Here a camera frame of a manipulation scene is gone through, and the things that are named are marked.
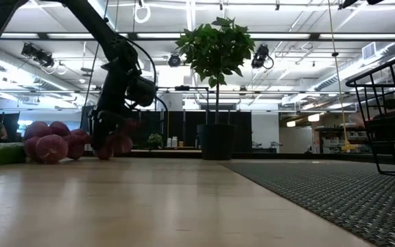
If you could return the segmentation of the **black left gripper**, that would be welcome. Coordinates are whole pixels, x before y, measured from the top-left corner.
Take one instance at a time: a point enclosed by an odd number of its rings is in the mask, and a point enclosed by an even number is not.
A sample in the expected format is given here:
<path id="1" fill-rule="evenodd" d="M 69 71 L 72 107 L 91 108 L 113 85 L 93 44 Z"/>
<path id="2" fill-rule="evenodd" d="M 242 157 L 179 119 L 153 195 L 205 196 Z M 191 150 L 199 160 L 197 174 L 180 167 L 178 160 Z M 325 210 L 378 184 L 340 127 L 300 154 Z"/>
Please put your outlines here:
<path id="1" fill-rule="evenodd" d="M 112 152 L 114 132 L 125 132 L 132 127 L 130 119 L 109 110 L 92 109 L 88 114 L 88 130 L 94 152 Z"/>

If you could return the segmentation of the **black monitor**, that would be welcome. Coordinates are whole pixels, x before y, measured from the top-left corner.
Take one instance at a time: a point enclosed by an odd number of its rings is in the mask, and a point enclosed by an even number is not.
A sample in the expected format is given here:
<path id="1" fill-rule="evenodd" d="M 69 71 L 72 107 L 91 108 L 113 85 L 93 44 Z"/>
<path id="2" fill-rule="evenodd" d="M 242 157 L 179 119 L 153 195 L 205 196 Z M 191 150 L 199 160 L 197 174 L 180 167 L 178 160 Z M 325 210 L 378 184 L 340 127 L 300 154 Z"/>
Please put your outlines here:
<path id="1" fill-rule="evenodd" d="M 2 124 L 4 125 L 8 139 L 9 140 L 15 140 L 16 138 L 16 133 L 19 128 L 19 113 L 7 113 L 3 114 L 3 120 Z"/>
<path id="2" fill-rule="evenodd" d="M 88 134 L 92 134 L 96 120 L 97 120 L 96 106 L 83 106 L 80 129 L 84 130 Z"/>

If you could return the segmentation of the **small potted plant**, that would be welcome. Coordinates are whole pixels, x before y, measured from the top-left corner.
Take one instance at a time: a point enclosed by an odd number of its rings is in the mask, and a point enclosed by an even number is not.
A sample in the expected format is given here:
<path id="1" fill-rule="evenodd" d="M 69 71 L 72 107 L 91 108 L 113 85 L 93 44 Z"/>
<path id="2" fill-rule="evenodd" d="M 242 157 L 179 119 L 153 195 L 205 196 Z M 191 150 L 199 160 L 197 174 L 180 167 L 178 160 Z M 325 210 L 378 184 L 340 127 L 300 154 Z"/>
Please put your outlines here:
<path id="1" fill-rule="evenodd" d="M 163 137 L 160 134 L 154 133 L 148 137 L 147 144 L 149 149 L 159 149 L 163 145 Z"/>

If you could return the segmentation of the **white cylinder tank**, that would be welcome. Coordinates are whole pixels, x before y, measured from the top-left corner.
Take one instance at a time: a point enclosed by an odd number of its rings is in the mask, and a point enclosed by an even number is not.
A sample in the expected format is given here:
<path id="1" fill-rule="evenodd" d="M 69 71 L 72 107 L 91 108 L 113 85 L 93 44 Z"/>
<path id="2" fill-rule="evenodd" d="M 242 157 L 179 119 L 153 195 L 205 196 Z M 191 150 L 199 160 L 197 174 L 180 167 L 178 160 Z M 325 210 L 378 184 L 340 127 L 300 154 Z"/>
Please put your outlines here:
<path id="1" fill-rule="evenodd" d="M 179 93 L 159 93 L 156 100 L 156 110 L 182 111 L 183 96 Z"/>

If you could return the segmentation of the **black partition panels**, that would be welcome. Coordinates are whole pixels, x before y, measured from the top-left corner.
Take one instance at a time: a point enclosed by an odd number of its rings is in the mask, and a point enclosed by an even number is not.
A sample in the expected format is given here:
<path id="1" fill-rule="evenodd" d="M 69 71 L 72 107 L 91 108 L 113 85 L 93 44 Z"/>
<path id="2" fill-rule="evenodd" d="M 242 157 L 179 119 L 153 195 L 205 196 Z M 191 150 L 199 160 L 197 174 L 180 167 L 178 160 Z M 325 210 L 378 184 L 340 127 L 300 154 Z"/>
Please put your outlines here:
<path id="1" fill-rule="evenodd" d="M 214 112 L 205 111 L 144 111 L 133 112 L 132 117 L 139 121 L 139 126 L 131 134 L 136 148 L 145 148 L 151 134 L 159 134 L 163 138 L 178 137 L 185 146 L 195 145 L 198 126 L 213 124 Z M 250 112 L 220 112 L 220 124 L 237 126 L 235 152 L 252 151 L 252 114 Z"/>

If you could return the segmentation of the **black ceiling spotlight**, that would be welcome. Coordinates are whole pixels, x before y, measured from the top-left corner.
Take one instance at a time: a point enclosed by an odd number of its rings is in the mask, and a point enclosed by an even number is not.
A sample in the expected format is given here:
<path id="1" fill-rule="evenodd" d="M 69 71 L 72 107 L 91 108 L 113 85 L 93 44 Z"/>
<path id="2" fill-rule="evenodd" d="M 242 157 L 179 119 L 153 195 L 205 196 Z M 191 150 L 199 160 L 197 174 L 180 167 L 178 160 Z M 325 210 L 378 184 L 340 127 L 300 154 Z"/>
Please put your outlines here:
<path id="1" fill-rule="evenodd" d="M 181 57 L 177 53 L 172 53 L 167 61 L 170 67 L 179 67 L 181 65 Z"/>
<path id="2" fill-rule="evenodd" d="M 23 45 L 21 54 L 26 58 L 32 59 L 44 68 L 51 68 L 54 66 L 54 59 L 52 54 L 42 49 L 38 49 L 31 43 Z"/>
<path id="3" fill-rule="evenodd" d="M 259 45 L 253 56 L 251 66 L 253 69 L 272 69 L 274 67 L 274 60 L 269 55 L 269 49 L 267 45 Z"/>

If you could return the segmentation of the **green tree in black pot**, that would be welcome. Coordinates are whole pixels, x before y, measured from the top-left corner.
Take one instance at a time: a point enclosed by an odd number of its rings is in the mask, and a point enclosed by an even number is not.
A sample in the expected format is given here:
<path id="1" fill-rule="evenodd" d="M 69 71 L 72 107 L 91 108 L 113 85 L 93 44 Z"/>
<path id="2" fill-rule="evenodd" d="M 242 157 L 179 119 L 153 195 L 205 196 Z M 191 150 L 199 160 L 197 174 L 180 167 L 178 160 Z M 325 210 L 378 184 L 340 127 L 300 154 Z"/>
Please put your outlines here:
<path id="1" fill-rule="evenodd" d="M 202 158 L 228 161 L 234 150 L 237 126 L 219 122 L 219 88 L 226 84 L 227 75 L 243 75 L 241 67 L 251 58 L 254 41 L 246 26 L 237 25 L 228 17 L 217 17 L 212 23 L 183 31 L 176 45 L 191 70 L 216 91 L 215 123 L 204 124 L 198 133 Z"/>

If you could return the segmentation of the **storage shelf with bins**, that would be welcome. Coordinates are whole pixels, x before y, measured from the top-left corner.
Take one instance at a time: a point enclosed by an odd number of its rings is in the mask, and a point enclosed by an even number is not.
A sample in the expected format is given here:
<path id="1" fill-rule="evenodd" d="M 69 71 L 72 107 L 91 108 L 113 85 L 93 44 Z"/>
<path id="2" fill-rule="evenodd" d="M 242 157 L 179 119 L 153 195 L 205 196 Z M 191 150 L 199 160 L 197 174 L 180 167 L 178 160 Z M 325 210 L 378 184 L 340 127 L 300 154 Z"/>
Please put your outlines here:
<path id="1" fill-rule="evenodd" d="M 315 130 L 320 138 L 320 152 L 325 154 L 339 153 L 349 141 L 355 148 L 355 153 L 373 153 L 375 143 L 384 143 L 384 141 L 375 141 L 374 134 L 363 126 L 348 126 L 344 132 L 343 127 L 320 127 Z"/>

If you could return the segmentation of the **grey woven placemat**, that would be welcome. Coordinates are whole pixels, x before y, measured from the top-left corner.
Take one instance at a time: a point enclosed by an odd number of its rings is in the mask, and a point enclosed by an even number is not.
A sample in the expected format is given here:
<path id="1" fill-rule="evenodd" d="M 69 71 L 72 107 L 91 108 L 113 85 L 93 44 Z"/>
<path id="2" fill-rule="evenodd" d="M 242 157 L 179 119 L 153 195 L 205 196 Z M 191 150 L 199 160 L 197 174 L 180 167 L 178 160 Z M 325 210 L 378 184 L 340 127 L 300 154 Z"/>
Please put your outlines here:
<path id="1" fill-rule="evenodd" d="M 369 163 L 231 161 L 225 167 L 380 247 L 395 247 L 395 176 Z"/>

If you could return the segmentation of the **white air vent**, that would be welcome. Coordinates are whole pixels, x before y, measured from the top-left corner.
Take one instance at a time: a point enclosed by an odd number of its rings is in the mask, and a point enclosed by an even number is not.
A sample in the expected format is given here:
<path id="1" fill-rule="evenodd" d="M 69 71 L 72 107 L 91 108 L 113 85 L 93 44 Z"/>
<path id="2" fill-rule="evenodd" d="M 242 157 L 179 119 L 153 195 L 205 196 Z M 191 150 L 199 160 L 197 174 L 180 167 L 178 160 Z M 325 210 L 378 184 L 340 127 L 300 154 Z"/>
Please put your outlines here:
<path id="1" fill-rule="evenodd" d="M 368 60 L 376 56 L 376 43 L 372 42 L 361 49 L 362 58 Z"/>

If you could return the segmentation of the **black metal frame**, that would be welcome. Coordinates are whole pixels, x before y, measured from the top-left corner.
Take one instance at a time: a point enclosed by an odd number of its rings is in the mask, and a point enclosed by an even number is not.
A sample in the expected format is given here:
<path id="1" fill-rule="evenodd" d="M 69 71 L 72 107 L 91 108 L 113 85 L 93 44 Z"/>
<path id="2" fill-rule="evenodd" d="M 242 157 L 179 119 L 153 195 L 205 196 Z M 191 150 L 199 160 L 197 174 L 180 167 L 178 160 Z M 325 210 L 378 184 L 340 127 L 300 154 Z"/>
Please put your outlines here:
<path id="1" fill-rule="evenodd" d="M 198 105 L 197 110 L 202 110 L 200 106 L 202 103 L 200 102 L 200 99 L 205 99 L 204 105 L 205 105 L 205 123 L 208 123 L 208 113 L 210 112 L 209 110 L 209 95 L 210 95 L 210 90 L 209 87 L 207 86 L 157 86 L 156 87 L 156 95 L 155 95 L 155 100 L 154 100 L 154 109 L 156 110 L 156 100 L 158 99 L 157 95 L 159 93 L 179 93 L 182 94 L 183 96 L 183 109 L 182 111 L 192 111 L 191 108 L 187 107 L 187 104 L 184 102 L 186 99 L 192 99 L 196 105 Z"/>

